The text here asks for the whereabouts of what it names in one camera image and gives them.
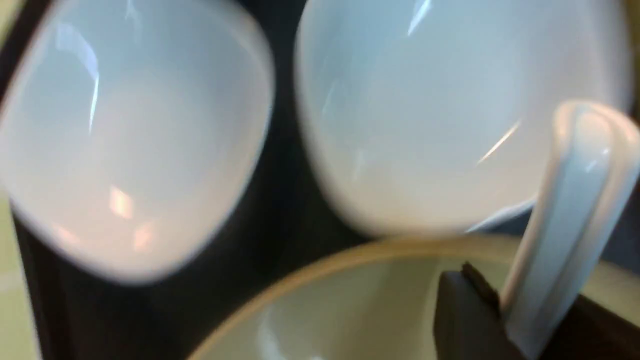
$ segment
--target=white cup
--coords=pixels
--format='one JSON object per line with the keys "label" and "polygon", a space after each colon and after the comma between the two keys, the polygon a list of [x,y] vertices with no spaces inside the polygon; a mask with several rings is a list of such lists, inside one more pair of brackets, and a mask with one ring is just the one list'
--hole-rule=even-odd
{"label": "white cup", "polygon": [[627,40],[619,1],[309,0],[296,91],[321,190],[373,236],[521,214],[561,102],[629,108]]}
{"label": "white cup", "polygon": [[233,212],[273,82],[266,39],[231,3],[59,1],[2,109],[2,185],[58,254],[113,281],[160,279]]}

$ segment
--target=dark background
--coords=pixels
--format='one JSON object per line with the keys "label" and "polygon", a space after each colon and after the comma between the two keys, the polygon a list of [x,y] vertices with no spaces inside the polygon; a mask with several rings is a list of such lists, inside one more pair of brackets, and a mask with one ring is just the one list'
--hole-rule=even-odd
{"label": "dark background", "polygon": [[[15,219],[45,360],[184,359],[233,310],[277,279],[368,241],[328,208],[301,147],[292,62],[305,0],[239,2],[269,39],[277,83],[268,138],[242,201],[186,268],[135,288],[80,271]],[[636,189],[604,254],[637,274],[639,193]],[[521,235],[528,218],[492,231]]]}

